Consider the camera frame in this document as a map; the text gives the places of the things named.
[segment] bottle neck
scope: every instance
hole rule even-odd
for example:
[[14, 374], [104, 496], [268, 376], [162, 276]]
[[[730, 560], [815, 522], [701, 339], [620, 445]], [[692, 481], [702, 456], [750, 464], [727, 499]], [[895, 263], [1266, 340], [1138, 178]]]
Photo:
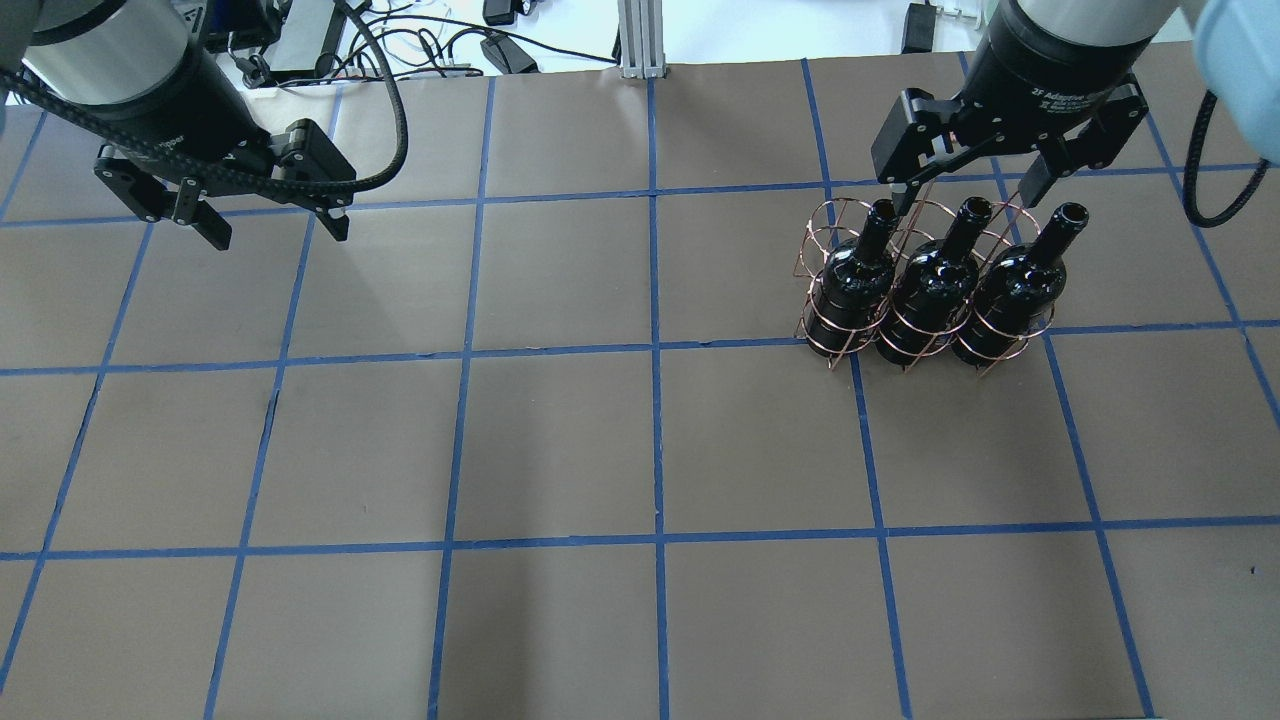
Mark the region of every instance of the bottle neck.
[[863, 228], [863, 234], [858, 237], [858, 246], [854, 250], [854, 255], [863, 263], [879, 260], [884, 256], [884, 249], [888, 247], [891, 234], [893, 234], [892, 228], [874, 227], [867, 223], [867, 227]]
[[947, 237], [942, 240], [938, 255], [951, 263], [964, 260], [973, 250], [974, 243], [978, 242], [978, 236], [991, 222], [991, 202], [982, 197], [965, 200], [956, 213], [955, 222], [951, 223], [951, 229], [947, 231]]
[[855, 254], [863, 263], [874, 263], [884, 255], [888, 241], [897, 227], [897, 213], [890, 200], [877, 200], [867, 211], [867, 222], [863, 232], [858, 237], [858, 250]]
[[1083, 205], [1066, 202], [1050, 218], [1039, 237], [1027, 251], [1027, 261], [1033, 265], [1048, 266], [1057, 261], [1066, 252], [1084, 225], [1089, 222], [1089, 214]]

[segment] dark wine bottle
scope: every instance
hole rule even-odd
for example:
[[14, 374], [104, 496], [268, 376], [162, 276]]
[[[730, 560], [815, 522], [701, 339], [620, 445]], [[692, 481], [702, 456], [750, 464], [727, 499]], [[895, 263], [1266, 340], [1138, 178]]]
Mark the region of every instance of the dark wine bottle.
[[973, 293], [974, 314], [951, 346], [957, 357], [986, 368], [1030, 331], [1062, 295], [1066, 287], [1062, 252], [1087, 224], [1089, 211], [1084, 205], [1064, 202], [1053, 210], [1036, 242], [1010, 247], [996, 256]]
[[805, 318], [805, 333], [814, 352], [833, 357], [845, 347], [863, 345], [874, 332], [860, 328], [876, 320], [881, 302], [893, 286], [895, 263], [888, 240], [895, 227], [893, 202], [877, 200], [867, 211], [858, 240], [831, 251]]
[[991, 222], [991, 202], [982, 197], [965, 200], [946, 237], [925, 242], [906, 261], [890, 313], [881, 323], [881, 338], [876, 341], [876, 350], [886, 360], [910, 365], [929, 348], [937, 333], [947, 329], [956, 309], [978, 283], [973, 245]]

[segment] metal frame post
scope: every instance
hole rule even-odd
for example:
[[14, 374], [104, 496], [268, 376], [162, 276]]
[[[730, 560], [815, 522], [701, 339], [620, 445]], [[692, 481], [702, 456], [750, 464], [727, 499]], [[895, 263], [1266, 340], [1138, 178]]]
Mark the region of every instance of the metal frame post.
[[622, 77], [666, 77], [662, 0], [618, 0], [618, 41], [622, 49]]

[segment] cable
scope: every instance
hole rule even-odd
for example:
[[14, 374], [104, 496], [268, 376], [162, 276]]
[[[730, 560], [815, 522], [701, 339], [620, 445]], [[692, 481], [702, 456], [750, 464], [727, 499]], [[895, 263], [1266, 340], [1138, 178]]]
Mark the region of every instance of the cable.
[[1258, 186], [1262, 184], [1262, 177], [1267, 174], [1267, 168], [1271, 167], [1271, 163], [1265, 158], [1258, 158], [1258, 167], [1253, 170], [1249, 182], [1244, 183], [1244, 190], [1235, 196], [1235, 200], [1226, 206], [1226, 210], [1212, 218], [1206, 218], [1201, 214], [1199, 204], [1196, 199], [1199, 164], [1201, 155], [1204, 152], [1204, 138], [1208, 136], [1208, 122], [1213, 118], [1213, 108], [1216, 106], [1217, 96], [1212, 91], [1206, 90], [1199, 113], [1196, 114], [1196, 124], [1192, 126], [1192, 141], [1187, 147], [1187, 165], [1183, 168], [1183, 210], [1187, 211], [1187, 219], [1202, 228], [1216, 228], [1234, 218], [1244, 208], [1244, 204], [1253, 197]]
[[396, 77], [387, 61], [387, 54], [378, 45], [376, 38], [360, 14], [356, 13], [346, 0], [334, 0], [338, 10], [356, 26], [356, 31], [370, 41], [370, 50], [378, 60], [379, 70], [383, 73], [383, 83], [387, 86], [387, 96], [392, 104], [392, 114], [396, 120], [396, 154], [390, 163], [378, 173], [366, 178], [351, 181], [296, 181], [275, 179], [270, 177], [255, 176], [234, 170], [215, 163], [206, 163], [187, 155], [186, 152], [142, 140], [128, 131], [119, 129], [88, 113], [58, 97], [56, 95], [41, 90], [22, 77], [9, 70], [0, 72], [0, 85], [18, 95], [40, 105], [45, 110], [67, 119], [83, 129], [101, 137], [111, 145], [131, 150], [140, 155], [155, 158], [160, 163], [166, 163], [189, 176], [215, 179], [239, 190], [256, 192], [266, 197], [293, 196], [293, 195], [346, 195], [365, 192], [381, 187], [392, 181], [401, 168], [404, 167], [404, 158], [408, 155], [408, 120], [404, 118], [404, 102], [401, 100], [399, 90], [396, 87]]
[[[451, 26], [461, 26], [461, 27], [466, 27], [466, 28], [481, 31], [484, 33], [497, 33], [497, 35], [504, 35], [504, 36], [511, 37], [513, 40], [524, 40], [525, 42], [527, 42], [530, 45], [536, 45], [538, 47], [541, 47], [543, 50], [550, 50], [552, 53], [559, 53], [561, 55], [572, 55], [575, 58], [582, 58], [585, 60], [595, 60], [596, 63], [608, 63], [611, 65], [617, 65], [617, 61], [614, 61], [613, 58], [604, 58], [604, 56], [600, 56], [600, 55], [591, 55], [590, 53], [579, 53], [577, 50], [566, 50], [564, 47], [556, 47], [554, 45], [547, 45], [545, 42], [540, 42], [538, 40], [534, 40], [532, 37], [527, 37], [527, 36], [524, 36], [524, 35], [518, 35], [518, 33], [515, 33], [515, 32], [506, 31], [506, 29], [499, 29], [499, 28], [489, 27], [489, 26], [481, 26], [481, 24], [476, 24], [476, 23], [468, 23], [466, 20], [454, 20], [452, 18], [442, 18], [442, 17], [438, 17], [438, 15], [407, 15], [407, 14], [406, 15], [389, 15], [389, 17], [381, 17], [381, 18], [372, 19], [372, 20], [369, 22], [369, 24], [372, 26], [372, 24], [383, 23], [383, 22], [388, 22], [388, 20], [430, 20], [430, 22], [434, 22], [434, 23], [445, 23], [445, 24], [451, 24]], [[466, 35], [466, 33], [461, 33], [460, 32], [454, 37], [458, 37], [458, 36], [462, 36], [462, 35]], [[449, 42], [445, 42], [444, 45], [445, 45], [445, 47], [448, 47]]]

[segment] blue tape grid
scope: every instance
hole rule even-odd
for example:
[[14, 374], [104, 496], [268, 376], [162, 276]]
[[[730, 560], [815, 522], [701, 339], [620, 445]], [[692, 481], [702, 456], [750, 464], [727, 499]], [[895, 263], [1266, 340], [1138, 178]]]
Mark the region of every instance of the blue tape grid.
[[[963, 54], [959, 54], [959, 58], [961, 67], [965, 70], [968, 70]], [[1120, 591], [1120, 583], [1119, 579], [1116, 578], [1115, 565], [1111, 560], [1110, 550], [1107, 546], [1106, 532], [1133, 530], [1133, 529], [1161, 529], [1161, 528], [1280, 525], [1280, 515], [1228, 516], [1228, 518], [1160, 518], [1160, 519], [1138, 519], [1138, 520], [1102, 519], [1098, 511], [1097, 500], [1093, 495], [1092, 483], [1089, 480], [1088, 466], [1084, 459], [1084, 451], [1083, 447], [1080, 446], [1079, 434], [1076, 432], [1074, 418], [1071, 415], [1068, 389], [1062, 380], [1061, 370], [1059, 368], [1056, 359], [1056, 352], [1053, 351], [1052, 338], [1056, 336], [1071, 336], [1071, 334], [1238, 329], [1242, 333], [1242, 337], [1244, 338], [1245, 350], [1249, 356], [1251, 364], [1254, 369], [1254, 373], [1257, 374], [1258, 383], [1263, 392], [1263, 396], [1267, 400], [1268, 407], [1271, 409], [1271, 413], [1277, 425], [1280, 425], [1280, 409], [1277, 409], [1275, 392], [1271, 388], [1271, 384], [1262, 369], [1262, 365], [1258, 360], [1258, 356], [1252, 346], [1252, 342], [1247, 332], [1249, 328], [1280, 328], [1280, 319], [1245, 320], [1240, 318], [1239, 311], [1236, 310], [1236, 306], [1231, 300], [1230, 292], [1221, 275], [1221, 272], [1219, 270], [1217, 264], [1213, 260], [1210, 246], [1204, 240], [1204, 236], [1199, 231], [1199, 228], [1193, 227], [1192, 231], [1204, 256], [1206, 264], [1210, 266], [1210, 272], [1212, 273], [1213, 279], [1217, 283], [1222, 300], [1229, 309], [1231, 318], [1229, 322], [1157, 323], [1147, 325], [1094, 325], [1094, 327], [1075, 327], [1075, 328], [1055, 327], [1051, 328], [1048, 333], [1046, 333], [1047, 334], [1046, 350], [1050, 359], [1050, 366], [1052, 370], [1056, 389], [1059, 392], [1059, 398], [1062, 405], [1064, 419], [1066, 421], [1068, 433], [1070, 436], [1073, 451], [1075, 454], [1076, 464], [1080, 471], [1082, 486], [1084, 488], [1085, 498], [1089, 506], [1089, 512], [1091, 512], [1089, 521], [943, 525], [943, 527], [886, 527], [883, 519], [883, 510], [879, 502], [878, 483], [876, 477], [876, 461], [872, 448], [870, 424], [867, 414], [867, 401], [863, 387], [863, 379], [858, 359], [854, 357], [854, 363], [851, 363], [851, 373], [854, 378], [855, 401], [859, 416], [858, 430], [861, 438], [861, 445], [864, 450], [864, 461], [867, 465], [868, 492], [870, 495], [873, 523], [874, 523], [873, 527], [760, 530], [760, 532], [751, 532], [751, 530], [709, 532], [709, 533], [667, 533], [664, 530], [663, 468], [662, 468], [662, 382], [660, 382], [662, 352], [673, 350], [696, 350], [707, 347], [781, 346], [781, 345], [795, 345], [799, 341], [786, 337], [786, 338], [745, 338], [745, 340], [724, 338], [724, 340], [713, 340], [701, 342], [689, 342], [689, 341], [662, 342], [660, 324], [659, 324], [659, 297], [658, 297], [658, 242], [659, 242], [658, 211], [657, 211], [658, 199], [668, 195], [700, 195], [700, 193], [759, 192], [759, 191], [776, 191], [776, 190], [817, 190], [817, 188], [822, 188], [824, 191], [826, 197], [831, 199], [833, 196], [835, 188], [837, 187], [864, 187], [864, 186], [878, 184], [874, 179], [835, 179], [831, 177], [826, 142], [822, 132], [822, 119], [820, 119], [820, 113], [818, 110], [817, 94], [813, 85], [813, 77], [809, 61], [801, 60], [800, 64], [805, 82], [805, 91], [809, 100], [809, 109], [813, 118], [814, 138], [817, 143], [819, 167], [822, 169], [820, 181], [659, 188], [658, 165], [657, 165], [658, 147], [657, 147], [655, 92], [654, 92], [654, 83], [650, 79], [646, 86], [648, 141], [649, 141], [648, 188], [632, 190], [632, 191], [577, 192], [577, 193], [503, 196], [503, 197], [488, 197], [485, 195], [485, 184], [488, 178], [489, 137], [492, 135], [493, 102], [495, 94], [495, 83], [490, 78], [488, 101], [485, 109], [485, 132], [484, 132], [484, 146], [481, 151], [481, 173], [480, 173], [480, 183], [477, 187], [476, 197], [428, 200], [428, 201], [412, 201], [412, 202], [379, 202], [379, 204], [362, 205], [362, 209], [397, 209], [397, 208], [457, 206], [457, 205], [471, 205], [476, 208], [476, 223], [475, 223], [475, 237], [474, 237], [472, 264], [471, 264], [471, 284], [468, 291], [468, 307], [467, 307], [467, 325], [466, 325], [467, 329], [466, 329], [463, 350], [460, 352], [289, 357], [288, 356], [289, 338], [292, 336], [293, 319], [297, 311], [298, 297], [301, 293], [302, 282], [306, 272], [307, 255], [310, 251], [311, 236], [315, 227], [312, 219], [307, 224], [306, 236], [303, 238], [303, 246], [298, 259], [298, 269], [294, 279], [293, 293], [291, 296], [289, 313], [285, 322], [284, 334], [282, 337], [280, 354], [275, 360], [257, 360], [257, 361], [242, 361], [242, 363], [192, 363], [192, 364], [169, 364], [169, 365], [113, 365], [110, 363], [111, 354], [114, 351], [115, 342], [119, 337], [119, 331], [123, 325], [124, 315], [128, 310], [128, 304], [133, 295], [133, 288], [137, 283], [138, 273], [141, 272], [142, 261], [147, 246], [150, 243], [152, 227], [148, 225], [140, 242], [138, 252], [134, 259], [134, 264], [128, 283], [125, 286], [124, 295], [120, 301], [120, 307], [116, 314], [115, 323], [113, 325], [111, 336], [104, 351], [102, 361], [99, 365], [0, 369], [0, 377], [64, 375], [64, 374], [95, 375], [93, 391], [90, 396], [83, 421], [76, 437], [76, 442], [73, 443], [73, 450], [68, 460], [67, 471], [64, 473], [63, 482], [59, 487], [58, 501], [55, 502], [52, 515], [50, 516], [50, 521], [45, 533], [45, 539], [41, 546], [41, 550], [31, 552], [0, 552], [0, 561], [35, 561], [31, 580], [28, 582], [18, 619], [14, 624], [13, 633], [10, 635], [9, 643], [5, 650], [4, 664], [0, 665], [0, 692], [3, 692], [5, 680], [8, 679], [8, 674], [13, 664], [13, 657], [22, 635], [22, 629], [26, 624], [27, 615], [29, 612], [31, 603], [36, 593], [40, 575], [49, 561], [147, 559], [147, 557], [234, 557], [236, 569], [233, 571], [232, 587], [228, 593], [227, 610], [224, 614], [223, 628], [219, 635], [219, 644], [215, 656], [214, 671], [210, 678], [210, 687], [205, 706], [205, 717], [211, 719], [216, 703], [221, 670], [225, 662], [227, 643], [229, 641], [230, 628], [234, 620], [236, 600], [239, 591], [239, 580], [243, 573], [243, 562], [246, 557], [439, 551], [442, 552], [442, 570], [440, 570], [440, 583], [439, 583], [439, 597], [436, 605], [436, 628], [435, 628], [435, 639], [433, 648], [431, 678], [430, 678], [430, 687], [428, 691], [429, 692], [428, 716], [429, 719], [434, 719], [438, 716], [440, 671], [443, 664], [443, 650], [444, 650], [445, 626], [447, 626], [448, 587], [449, 587], [449, 575], [452, 571], [453, 551], [481, 551], [481, 550], [526, 548], [526, 547], [653, 544], [655, 548], [655, 570], [657, 570], [655, 583], [657, 583], [657, 612], [658, 612], [657, 651], [658, 651], [658, 679], [659, 679], [659, 708], [662, 719], [667, 720], [669, 719], [671, 708], [669, 708], [669, 678], [668, 678], [669, 669], [667, 659], [666, 544], [700, 543], [700, 542], [768, 542], [768, 541], [791, 541], [791, 539], [868, 538], [877, 541], [877, 547], [879, 551], [882, 583], [883, 583], [884, 601], [886, 601], [886, 615], [887, 615], [892, 652], [893, 652], [895, 673], [899, 684], [899, 698], [904, 717], [910, 719], [911, 717], [910, 693], [908, 685], [904, 652], [901, 646], [901, 634], [899, 632], [899, 619], [897, 619], [896, 602], [893, 597], [892, 568], [890, 561], [887, 539], [891, 537], [954, 537], [954, 536], [972, 536], [972, 534], [1093, 532], [1098, 539], [1100, 552], [1102, 553], [1103, 566], [1107, 574], [1108, 585], [1112, 592], [1112, 598], [1115, 601], [1117, 620], [1120, 623], [1121, 633], [1124, 635], [1125, 648], [1129, 653], [1129, 660], [1134, 674], [1134, 682], [1138, 689], [1139, 698], [1142, 701], [1143, 711], [1148, 717], [1153, 717], [1155, 710], [1143, 675], [1142, 664], [1133, 638], [1133, 633], [1132, 629], [1129, 628], [1128, 614], [1124, 606], [1124, 598]], [[335, 100], [333, 117], [330, 120], [330, 135], [333, 133], [333, 126], [337, 123], [338, 108], [340, 106], [340, 102], [342, 102], [342, 95], [339, 91]], [[17, 188], [29, 163], [36, 142], [44, 127], [45, 119], [46, 115], [41, 114], [33, 129], [33, 133], [27, 143], [27, 147], [23, 152], [23, 158], [19, 163], [18, 172], [15, 173], [14, 179], [6, 188], [3, 204], [0, 204], [0, 228], [60, 227], [60, 225], [133, 222], [133, 218], [131, 217], [24, 220], [24, 222], [10, 222], [3, 219], [8, 213], [9, 205], [13, 202], [14, 195], [17, 193]], [[1170, 160], [1169, 152], [1165, 147], [1160, 131], [1156, 126], [1156, 120], [1152, 115], [1148, 115], [1147, 122], [1152, 135], [1155, 136], [1156, 145], [1161, 152], [1164, 167], [1107, 168], [1101, 170], [1082, 170], [1078, 174], [1080, 176], [1166, 174], [1170, 178], [1171, 183], [1174, 184], [1175, 191], [1180, 196], [1181, 184], [1178, 178], [1178, 170], [1176, 168], [1174, 168]], [[1006, 181], [1020, 178], [1021, 173], [1002, 172], [998, 161], [995, 159], [991, 160], [991, 169], [992, 169], [991, 173], [955, 174], [938, 178], [938, 181], [940, 182], [993, 181], [1000, 188], [1001, 197], [1007, 199]], [[1233, 170], [1247, 170], [1247, 169], [1252, 169], [1252, 165], [1247, 163], [1238, 163], [1238, 164], [1206, 165], [1202, 168], [1202, 172], [1213, 173], [1213, 172], [1233, 172]], [[591, 199], [612, 199], [612, 197], [648, 197], [649, 200], [649, 213], [650, 213], [650, 268], [649, 269], [650, 269], [650, 313], [652, 313], [650, 343], [594, 345], [594, 346], [483, 350], [483, 351], [472, 350], [471, 343], [475, 328], [475, 302], [477, 292], [480, 245], [483, 237], [483, 220], [484, 220], [485, 205], [511, 204], [511, 202], [544, 202], [544, 201], [561, 201], [561, 200], [591, 200]], [[228, 217], [241, 217], [241, 215], [251, 217], [251, 215], [293, 214], [301, 211], [302, 211], [301, 209], [296, 208], [279, 208], [279, 209], [227, 211], [224, 214]], [[626, 536], [497, 538], [497, 539], [483, 539], [483, 541], [454, 539], [453, 536], [456, 525], [458, 480], [461, 475], [461, 460], [462, 460], [461, 457], [462, 438], [466, 423], [466, 396], [467, 396], [467, 383], [470, 379], [471, 359], [520, 357], [520, 356], [534, 356], [534, 355], [602, 354], [602, 352], [650, 352], [653, 357], [654, 506], [655, 506], [654, 533], [626, 534]], [[439, 542], [401, 542], [401, 543], [346, 543], [346, 544], [257, 546], [257, 547], [251, 546], [250, 536], [252, 529], [257, 492], [261, 483], [262, 466], [265, 464], [268, 446], [270, 442], [270, 432], [274, 421], [279, 391], [283, 387], [283, 378], [287, 368], [296, 365], [326, 365], [326, 364], [347, 364], [347, 363], [398, 363], [398, 361], [422, 361], [422, 360], [462, 361], [462, 374], [460, 378], [460, 392], [458, 392], [458, 409], [454, 424], [453, 465], [451, 470], [449, 505], [447, 510], [445, 539]], [[264, 418], [262, 436], [259, 446], [257, 461], [255, 465], [253, 483], [246, 506], [246, 515], [242, 527], [241, 541], [236, 547], [173, 547], [173, 548], [68, 550], [68, 551], [51, 550], [54, 533], [56, 532], [58, 520], [60, 518], [61, 509], [67, 498], [67, 492], [69, 491], [70, 483], [74, 477], [76, 465], [79, 459], [79, 451], [83, 446], [84, 436], [87, 433], [88, 424], [92, 419], [93, 409], [97, 404], [97, 397], [100, 395], [101, 386], [106, 375], [116, 373], [125, 374], [125, 373], [152, 373], [152, 372], [156, 373], [227, 372], [227, 370], [262, 369], [262, 368], [274, 368], [276, 370], [276, 375], [273, 387], [271, 400], [268, 406], [266, 416]]]
[[[813, 86], [813, 72], [809, 60], [800, 60], [800, 69], [804, 73], [805, 92], [809, 97], [809, 113], [813, 115], [813, 135], [818, 145], [818, 164], [822, 170], [823, 191], [827, 200], [833, 196], [829, 160], [827, 158], [827, 141], [822, 133], [822, 114], [818, 111], [818, 95]], [[835, 208], [827, 206], [829, 224], [836, 224]], [[911, 693], [906, 678], [906, 659], [902, 653], [902, 633], [897, 620], [897, 600], [893, 593], [893, 568], [888, 553], [888, 534], [884, 530], [884, 511], [879, 500], [879, 480], [876, 475], [876, 452], [872, 448], [870, 418], [867, 414], [867, 397], [863, 392], [861, 363], [856, 355], [850, 357], [850, 373], [854, 380], [854, 397], [858, 404], [858, 432], [861, 438], [863, 461], [867, 468], [867, 492], [870, 496], [872, 521], [874, 527], [876, 550], [879, 556], [881, 585], [884, 591], [884, 615], [888, 623], [890, 648], [893, 655], [893, 675], [897, 679], [897, 700], [902, 717], [911, 720]]]

